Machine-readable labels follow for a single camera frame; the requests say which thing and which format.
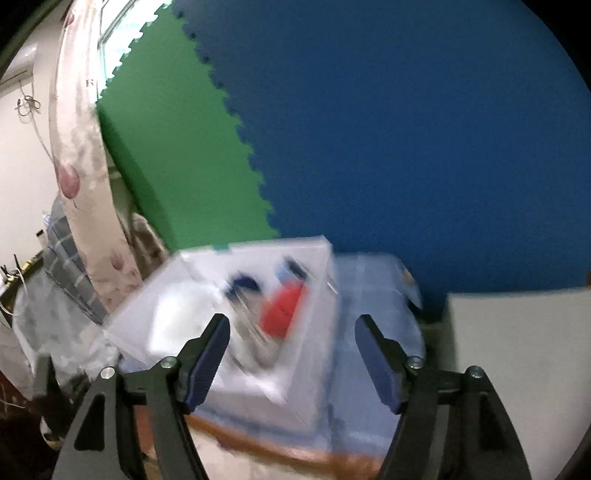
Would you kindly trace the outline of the wooden nightstand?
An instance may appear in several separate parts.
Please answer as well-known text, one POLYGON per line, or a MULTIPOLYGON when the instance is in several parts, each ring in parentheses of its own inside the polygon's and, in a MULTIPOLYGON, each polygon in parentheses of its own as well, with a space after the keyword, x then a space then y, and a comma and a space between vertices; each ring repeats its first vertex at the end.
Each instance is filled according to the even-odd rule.
POLYGON ((194 415, 185 415, 184 420, 190 434, 204 434, 207 440, 214 440, 230 453, 245 454, 263 464, 290 467, 298 473, 320 474, 332 479, 375 479, 383 463, 381 456, 332 453, 259 441, 194 415))

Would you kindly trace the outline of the blue foam mat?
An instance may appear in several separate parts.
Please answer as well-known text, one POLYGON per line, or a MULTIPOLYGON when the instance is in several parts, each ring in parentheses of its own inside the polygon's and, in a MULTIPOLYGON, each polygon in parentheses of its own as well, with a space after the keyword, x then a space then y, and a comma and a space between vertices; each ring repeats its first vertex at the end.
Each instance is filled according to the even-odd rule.
POLYGON ((425 301, 581 287, 590 92, 519 1, 177 1, 270 223, 391 252, 425 301))

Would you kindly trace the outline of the beige floral curtain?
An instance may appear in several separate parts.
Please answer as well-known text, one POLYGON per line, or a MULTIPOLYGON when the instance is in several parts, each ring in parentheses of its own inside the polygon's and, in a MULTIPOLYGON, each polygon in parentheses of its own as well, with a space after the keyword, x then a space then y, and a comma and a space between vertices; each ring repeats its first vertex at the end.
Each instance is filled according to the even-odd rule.
POLYGON ((96 110, 100 4, 66 12, 49 97, 56 180, 92 297, 112 313, 168 257, 105 147, 96 110))

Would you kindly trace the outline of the blue checked cloth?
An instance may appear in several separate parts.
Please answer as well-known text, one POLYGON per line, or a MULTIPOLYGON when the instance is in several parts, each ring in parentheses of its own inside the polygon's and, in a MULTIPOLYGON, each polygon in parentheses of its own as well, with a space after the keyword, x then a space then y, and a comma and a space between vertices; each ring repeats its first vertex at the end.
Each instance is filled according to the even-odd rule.
POLYGON ((402 376, 392 371, 377 341, 358 320, 373 318, 387 339, 397 341, 409 356, 422 357, 425 344, 411 311, 422 304, 419 287, 391 254, 339 254, 339 316, 332 364, 322 383, 318 419, 308 432, 281 429, 263 420, 238 419, 206 405, 194 416, 256 441, 329 452, 383 456, 396 432, 397 408, 403 400, 402 376))

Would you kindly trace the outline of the dark blue lace underwear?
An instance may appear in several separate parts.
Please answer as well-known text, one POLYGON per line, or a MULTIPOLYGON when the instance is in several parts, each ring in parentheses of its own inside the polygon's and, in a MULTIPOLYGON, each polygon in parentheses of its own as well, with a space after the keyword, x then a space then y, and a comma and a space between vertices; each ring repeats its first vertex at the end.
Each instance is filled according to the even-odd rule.
POLYGON ((259 282, 256 281, 251 275, 237 273, 234 275, 228 283, 224 295, 228 299, 238 299, 240 296, 246 294, 257 294, 262 293, 259 282))

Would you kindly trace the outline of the white patterned cloth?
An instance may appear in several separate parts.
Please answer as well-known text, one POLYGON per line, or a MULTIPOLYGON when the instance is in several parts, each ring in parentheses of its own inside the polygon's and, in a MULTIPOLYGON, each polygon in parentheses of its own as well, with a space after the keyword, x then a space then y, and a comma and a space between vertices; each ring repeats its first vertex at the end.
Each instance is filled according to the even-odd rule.
POLYGON ((1 319, 1 372, 28 400, 33 397, 36 363, 49 355, 61 386, 78 374, 95 379, 120 354, 51 278, 40 272, 16 297, 17 315, 1 319))

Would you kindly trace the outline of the red underwear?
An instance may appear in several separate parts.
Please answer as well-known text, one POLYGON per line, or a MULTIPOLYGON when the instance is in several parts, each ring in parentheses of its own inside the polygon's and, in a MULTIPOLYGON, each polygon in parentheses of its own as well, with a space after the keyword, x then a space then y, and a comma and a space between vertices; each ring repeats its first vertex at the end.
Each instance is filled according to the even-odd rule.
POLYGON ((272 338, 283 340, 296 317, 297 306, 304 296, 307 285, 301 280, 290 280, 280 286, 270 301, 263 305, 259 328, 272 338))

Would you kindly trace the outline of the green foam mat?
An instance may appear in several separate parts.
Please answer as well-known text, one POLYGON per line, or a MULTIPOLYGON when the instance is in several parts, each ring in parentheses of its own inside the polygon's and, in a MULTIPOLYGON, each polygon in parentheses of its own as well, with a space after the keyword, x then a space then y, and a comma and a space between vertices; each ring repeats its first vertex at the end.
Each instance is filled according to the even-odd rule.
POLYGON ((183 25, 160 6, 130 42, 96 104, 105 146, 169 250, 276 238, 242 120, 183 25))

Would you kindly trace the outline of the grey plaid cloth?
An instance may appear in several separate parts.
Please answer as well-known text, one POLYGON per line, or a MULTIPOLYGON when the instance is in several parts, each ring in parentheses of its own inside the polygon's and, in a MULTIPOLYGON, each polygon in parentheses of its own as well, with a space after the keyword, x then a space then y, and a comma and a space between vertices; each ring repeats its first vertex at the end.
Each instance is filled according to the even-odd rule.
POLYGON ((43 249, 46 274, 74 301, 85 315, 101 326, 107 317, 75 245, 61 196, 57 195, 46 226, 47 245, 43 249))

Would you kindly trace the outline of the white XINCCI cardboard box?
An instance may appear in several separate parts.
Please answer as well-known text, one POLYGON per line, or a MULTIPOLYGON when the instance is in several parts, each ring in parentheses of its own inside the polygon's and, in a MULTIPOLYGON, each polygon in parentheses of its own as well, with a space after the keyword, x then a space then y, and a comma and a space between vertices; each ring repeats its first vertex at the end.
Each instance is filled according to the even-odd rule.
POLYGON ((160 266, 105 323, 106 338, 137 369, 159 360, 146 357, 153 311, 162 290, 175 282, 214 283, 225 297, 228 348, 204 405, 238 419, 263 420, 273 427, 308 432, 318 419, 322 383, 332 364, 339 311, 332 244, 324 237, 232 244, 224 250, 181 250, 160 266), (259 312, 287 282, 287 261, 304 268, 307 289, 287 337, 267 344, 253 337, 259 312), (237 273, 251 275, 262 293, 228 299, 224 292, 237 273))

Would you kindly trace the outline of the pale blue white underwear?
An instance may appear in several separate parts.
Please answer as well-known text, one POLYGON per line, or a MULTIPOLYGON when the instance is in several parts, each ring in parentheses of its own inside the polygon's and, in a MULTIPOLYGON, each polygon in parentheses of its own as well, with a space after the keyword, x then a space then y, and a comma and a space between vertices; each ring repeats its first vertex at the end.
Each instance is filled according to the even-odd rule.
POLYGON ((156 361, 176 356, 188 340, 201 335, 216 313, 224 312, 225 297, 214 283, 185 280, 166 286, 153 311, 146 357, 156 361))

